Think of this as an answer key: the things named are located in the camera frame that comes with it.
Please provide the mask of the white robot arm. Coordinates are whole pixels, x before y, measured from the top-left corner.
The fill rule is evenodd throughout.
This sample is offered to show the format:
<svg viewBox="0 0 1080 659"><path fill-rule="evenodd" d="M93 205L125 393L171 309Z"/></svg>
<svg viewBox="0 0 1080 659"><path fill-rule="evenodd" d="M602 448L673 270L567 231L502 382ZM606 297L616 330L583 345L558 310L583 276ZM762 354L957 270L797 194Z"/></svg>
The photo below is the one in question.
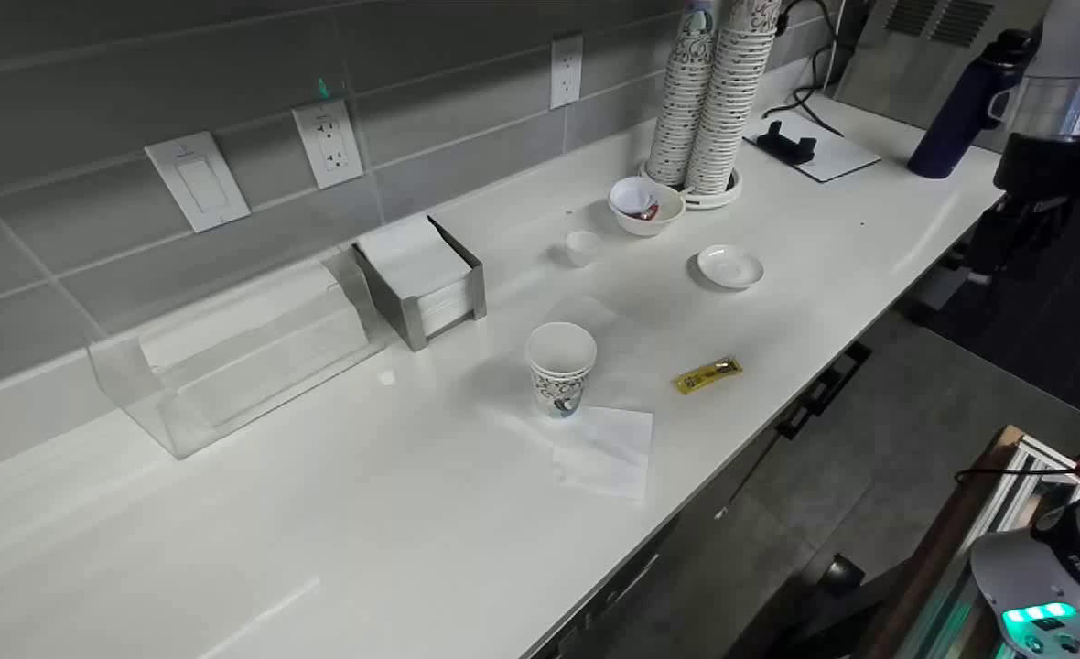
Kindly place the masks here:
<svg viewBox="0 0 1080 659"><path fill-rule="evenodd" d="M1005 128L999 191L1028 202L1080 194L1080 0L1048 4Z"/></svg>

